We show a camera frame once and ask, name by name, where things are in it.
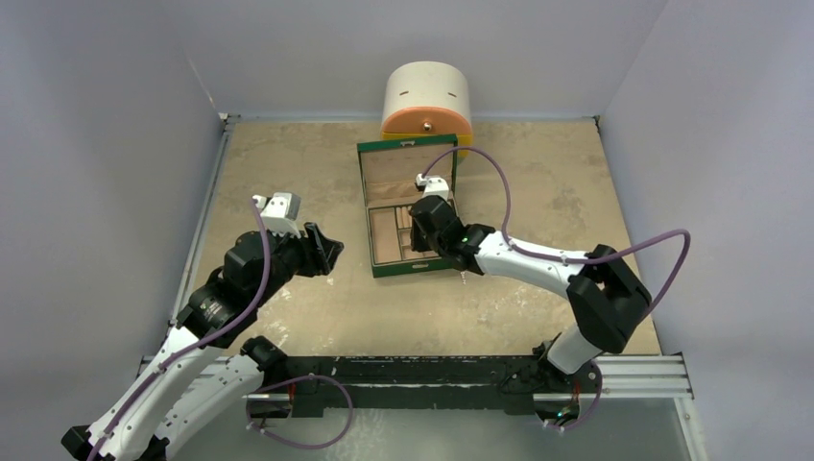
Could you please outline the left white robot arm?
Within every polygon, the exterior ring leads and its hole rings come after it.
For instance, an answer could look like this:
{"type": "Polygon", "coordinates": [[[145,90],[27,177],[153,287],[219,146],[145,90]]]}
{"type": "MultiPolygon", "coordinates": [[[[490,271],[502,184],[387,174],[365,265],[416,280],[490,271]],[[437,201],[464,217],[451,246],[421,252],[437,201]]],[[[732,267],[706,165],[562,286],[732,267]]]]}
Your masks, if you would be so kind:
{"type": "Polygon", "coordinates": [[[296,276],[330,275],[343,249],[315,223],[240,235],[132,386],[96,422],[70,427],[63,448],[75,460],[167,460],[248,393],[292,394],[300,382],[319,379],[262,336],[248,339],[220,373],[199,376],[256,321],[263,303],[296,276]]]}

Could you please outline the aluminium frame rail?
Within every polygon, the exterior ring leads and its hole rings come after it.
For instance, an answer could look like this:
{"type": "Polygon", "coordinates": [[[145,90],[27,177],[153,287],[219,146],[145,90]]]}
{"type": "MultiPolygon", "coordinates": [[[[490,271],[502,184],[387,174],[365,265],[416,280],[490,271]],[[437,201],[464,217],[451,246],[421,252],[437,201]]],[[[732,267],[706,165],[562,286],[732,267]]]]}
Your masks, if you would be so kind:
{"type": "Polygon", "coordinates": [[[220,178],[226,162],[227,151],[231,139],[233,138],[234,130],[242,120],[242,116],[236,113],[221,113],[221,116],[224,122],[224,129],[220,144],[215,153],[214,165],[207,183],[207,188],[203,195],[199,219],[182,269],[179,289],[168,321],[170,327],[176,324],[176,317],[185,306],[187,298],[194,288],[201,254],[205,245],[206,230],[210,220],[211,209],[217,196],[220,178]]]}

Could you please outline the green jewelry box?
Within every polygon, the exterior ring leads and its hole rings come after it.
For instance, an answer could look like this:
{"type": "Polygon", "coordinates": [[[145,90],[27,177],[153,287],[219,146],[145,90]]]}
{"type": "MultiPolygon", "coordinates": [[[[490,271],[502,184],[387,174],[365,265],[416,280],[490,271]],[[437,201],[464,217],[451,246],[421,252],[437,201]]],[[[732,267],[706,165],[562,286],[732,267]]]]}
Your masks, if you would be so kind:
{"type": "MultiPolygon", "coordinates": [[[[456,185],[459,145],[454,134],[377,140],[356,145],[360,177],[367,213],[371,257],[369,209],[383,206],[412,206],[421,198],[415,186],[416,175],[431,166],[432,175],[442,176],[453,190],[456,185]]],[[[374,266],[376,279],[446,270],[450,264],[438,256],[394,265],[374,266]]]]}

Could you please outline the white orange round drawer box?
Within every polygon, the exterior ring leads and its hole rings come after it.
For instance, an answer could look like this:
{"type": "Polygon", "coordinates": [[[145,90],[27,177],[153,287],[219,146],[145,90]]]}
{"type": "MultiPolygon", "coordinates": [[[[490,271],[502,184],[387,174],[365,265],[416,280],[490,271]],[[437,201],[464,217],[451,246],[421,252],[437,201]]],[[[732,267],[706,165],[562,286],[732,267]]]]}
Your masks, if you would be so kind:
{"type": "Polygon", "coordinates": [[[474,140],[467,78],[439,61],[401,65],[388,78],[380,126],[384,140],[454,134],[474,140]]]}

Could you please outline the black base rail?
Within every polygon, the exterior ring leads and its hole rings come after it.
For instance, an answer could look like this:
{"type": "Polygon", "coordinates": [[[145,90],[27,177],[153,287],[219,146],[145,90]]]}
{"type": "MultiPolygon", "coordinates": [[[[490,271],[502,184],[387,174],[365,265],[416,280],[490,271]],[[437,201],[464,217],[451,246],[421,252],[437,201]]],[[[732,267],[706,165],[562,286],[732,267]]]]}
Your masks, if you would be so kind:
{"type": "Polygon", "coordinates": [[[262,400],[296,418],[327,409],[495,410],[548,422],[576,420],[595,394],[598,366],[565,375],[534,354],[289,356],[264,376],[262,400]]]}

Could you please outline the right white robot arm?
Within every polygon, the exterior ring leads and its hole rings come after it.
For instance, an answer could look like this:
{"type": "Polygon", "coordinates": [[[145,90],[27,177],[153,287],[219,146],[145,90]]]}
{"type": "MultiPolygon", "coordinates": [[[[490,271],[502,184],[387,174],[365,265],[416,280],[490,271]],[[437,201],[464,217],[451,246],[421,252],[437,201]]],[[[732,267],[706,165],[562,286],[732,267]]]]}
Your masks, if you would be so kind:
{"type": "Polygon", "coordinates": [[[410,215],[414,250],[435,252],[459,272],[519,280],[569,302],[575,324],[553,340],[539,364],[540,381],[550,390],[564,389],[596,356],[623,352],[651,306],[647,288],[607,245],[588,253],[533,244],[517,250],[493,227],[464,224],[438,196],[419,199],[410,215]]]}

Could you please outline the green jewelry tray insert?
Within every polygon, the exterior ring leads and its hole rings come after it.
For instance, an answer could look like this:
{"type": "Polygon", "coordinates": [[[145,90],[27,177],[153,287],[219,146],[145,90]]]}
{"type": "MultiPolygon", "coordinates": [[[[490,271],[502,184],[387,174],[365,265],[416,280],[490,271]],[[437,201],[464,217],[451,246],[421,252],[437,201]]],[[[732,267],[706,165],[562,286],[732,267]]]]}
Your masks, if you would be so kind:
{"type": "Polygon", "coordinates": [[[417,252],[413,249],[411,210],[411,206],[369,209],[371,258],[374,266],[438,258],[435,252],[417,252]]]}

